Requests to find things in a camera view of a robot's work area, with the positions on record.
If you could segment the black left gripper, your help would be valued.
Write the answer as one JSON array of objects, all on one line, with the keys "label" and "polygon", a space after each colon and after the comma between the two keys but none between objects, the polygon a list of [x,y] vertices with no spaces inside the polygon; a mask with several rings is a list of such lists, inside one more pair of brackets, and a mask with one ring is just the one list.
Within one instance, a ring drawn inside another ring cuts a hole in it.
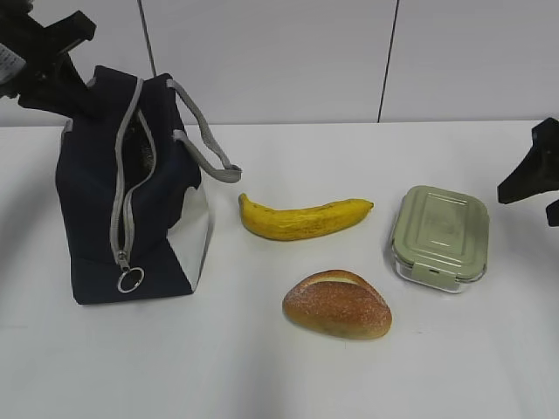
[{"label": "black left gripper", "polygon": [[96,24],[78,10],[43,25],[32,9],[31,1],[1,2],[1,96],[23,108],[99,119],[100,101],[66,58],[94,38]]}]

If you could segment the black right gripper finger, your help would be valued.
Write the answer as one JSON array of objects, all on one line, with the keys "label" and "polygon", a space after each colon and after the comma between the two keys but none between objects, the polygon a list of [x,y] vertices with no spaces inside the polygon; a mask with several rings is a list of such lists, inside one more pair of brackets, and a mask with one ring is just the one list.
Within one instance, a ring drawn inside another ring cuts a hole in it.
[{"label": "black right gripper finger", "polygon": [[546,207],[546,216],[549,227],[559,226],[559,200],[552,202]]},{"label": "black right gripper finger", "polygon": [[531,130],[532,146],[497,188],[498,202],[510,204],[558,190],[558,120],[547,118]]}]

